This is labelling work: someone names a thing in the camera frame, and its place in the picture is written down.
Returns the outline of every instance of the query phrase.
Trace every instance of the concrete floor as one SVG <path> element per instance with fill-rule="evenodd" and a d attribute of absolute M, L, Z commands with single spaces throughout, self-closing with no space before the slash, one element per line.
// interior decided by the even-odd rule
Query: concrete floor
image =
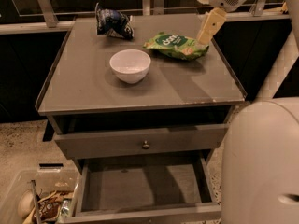
<path fill-rule="evenodd" d="M 45 120 L 0 124 L 0 165 L 2 167 L 0 207 L 20 170 L 38 170 L 39 163 L 62 163 L 65 169 L 76 170 L 73 162 L 64 157 L 54 141 L 42 141 L 46 125 Z M 208 164 L 211 182 L 219 204 L 221 204 L 222 151 L 223 145 L 214 152 Z"/>

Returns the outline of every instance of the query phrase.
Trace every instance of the plastic bin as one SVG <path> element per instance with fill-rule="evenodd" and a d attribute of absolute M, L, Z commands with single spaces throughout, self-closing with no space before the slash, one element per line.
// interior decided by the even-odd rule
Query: plastic bin
<path fill-rule="evenodd" d="M 23 223 L 23 219 L 18 215 L 18 205 L 23 193 L 32 188 L 31 180 L 36 182 L 36 193 L 45 195 L 54 190 L 75 191 L 78 179 L 79 174 L 75 170 L 35 169 L 20 171 L 0 206 L 0 224 Z"/>

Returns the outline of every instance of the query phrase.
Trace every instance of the open drawer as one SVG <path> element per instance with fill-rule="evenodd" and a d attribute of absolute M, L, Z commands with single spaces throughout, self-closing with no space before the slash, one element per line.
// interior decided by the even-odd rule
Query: open drawer
<path fill-rule="evenodd" d="M 219 147 L 227 124 L 71 133 L 54 139 L 68 159 L 143 155 Z"/>
<path fill-rule="evenodd" d="M 218 219 L 200 151 L 89 159 L 77 210 L 64 223 L 181 223 Z"/>

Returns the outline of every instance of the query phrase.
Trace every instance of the drawer handle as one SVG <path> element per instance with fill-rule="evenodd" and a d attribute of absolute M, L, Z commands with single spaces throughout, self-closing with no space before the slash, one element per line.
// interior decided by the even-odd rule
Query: drawer handle
<path fill-rule="evenodd" d="M 150 143 L 147 140 L 143 141 L 142 148 L 143 149 L 149 149 L 150 148 Z"/>

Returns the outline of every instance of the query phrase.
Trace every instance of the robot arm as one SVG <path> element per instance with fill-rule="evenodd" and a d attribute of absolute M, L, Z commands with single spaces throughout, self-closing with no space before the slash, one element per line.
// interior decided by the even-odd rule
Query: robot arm
<path fill-rule="evenodd" d="M 202 26 L 197 35 L 197 41 L 202 45 L 207 45 L 226 21 L 226 13 L 235 11 L 246 0 L 197 0 L 202 4 L 210 4 L 214 7 L 206 13 Z"/>

